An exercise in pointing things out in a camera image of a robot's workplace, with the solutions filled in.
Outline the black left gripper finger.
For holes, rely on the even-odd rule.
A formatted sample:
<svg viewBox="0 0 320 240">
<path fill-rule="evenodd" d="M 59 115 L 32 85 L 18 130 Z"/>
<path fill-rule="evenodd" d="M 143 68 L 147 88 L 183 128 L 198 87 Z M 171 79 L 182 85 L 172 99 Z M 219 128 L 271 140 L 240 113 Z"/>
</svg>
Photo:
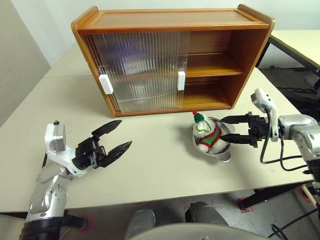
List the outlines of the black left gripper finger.
<svg viewBox="0 0 320 240">
<path fill-rule="evenodd" d="M 121 124 L 121 122 L 122 122 L 122 120 L 110 121 L 110 122 L 102 125 L 101 127 L 97 128 L 96 130 L 94 130 L 91 134 L 95 138 L 100 138 L 101 136 L 108 134 L 108 133 L 112 132 L 113 130 L 115 130 Z"/>
<path fill-rule="evenodd" d="M 132 141 L 128 141 L 109 151 L 102 159 L 102 167 L 105 168 L 119 159 L 129 149 L 131 144 Z"/>
</svg>

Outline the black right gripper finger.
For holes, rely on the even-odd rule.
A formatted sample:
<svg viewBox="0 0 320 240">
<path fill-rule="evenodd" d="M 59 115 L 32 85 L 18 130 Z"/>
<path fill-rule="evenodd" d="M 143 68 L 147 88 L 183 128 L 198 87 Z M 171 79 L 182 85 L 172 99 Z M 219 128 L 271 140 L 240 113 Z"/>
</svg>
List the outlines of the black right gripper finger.
<svg viewBox="0 0 320 240">
<path fill-rule="evenodd" d="M 250 135 L 229 133 L 229 134 L 222 135 L 220 137 L 220 139 L 225 142 L 232 143 L 232 144 L 246 144 L 246 145 L 250 145 L 253 147 L 258 146 L 257 139 L 253 136 L 250 136 Z"/>
<path fill-rule="evenodd" d="M 231 115 L 222 118 L 223 123 L 227 124 L 240 124 L 240 123 L 248 123 L 248 115 Z"/>
</svg>

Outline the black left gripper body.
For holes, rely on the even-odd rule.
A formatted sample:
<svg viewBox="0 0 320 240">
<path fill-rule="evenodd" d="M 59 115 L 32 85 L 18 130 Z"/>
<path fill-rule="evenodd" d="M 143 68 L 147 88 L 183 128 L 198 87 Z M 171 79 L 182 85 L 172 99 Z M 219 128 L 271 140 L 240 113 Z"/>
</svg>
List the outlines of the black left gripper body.
<svg viewBox="0 0 320 240">
<path fill-rule="evenodd" d="M 99 137 L 93 136 L 78 144 L 72 163 L 79 170 L 86 170 L 89 167 L 93 169 L 98 167 L 105 168 L 107 166 L 104 162 L 107 154 L 105 148 L 100 146 L 99 140 Z"/>
</svg>

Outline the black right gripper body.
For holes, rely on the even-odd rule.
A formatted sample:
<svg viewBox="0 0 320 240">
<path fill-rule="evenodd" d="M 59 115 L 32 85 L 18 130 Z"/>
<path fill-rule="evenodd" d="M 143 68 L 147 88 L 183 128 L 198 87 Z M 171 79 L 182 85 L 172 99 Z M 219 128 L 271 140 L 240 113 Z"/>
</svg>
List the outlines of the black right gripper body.
<svg viewBox="0 0 320 240">
<path fill-rule="evenodd" d="M 262 141 L 268 136 L 269 123 L 259 115 L 247 113 L 245 116 L 248 124 L 248 135 L 251 138 L 250 145 L 257 148 L 258 141 Z"/>
</svg>

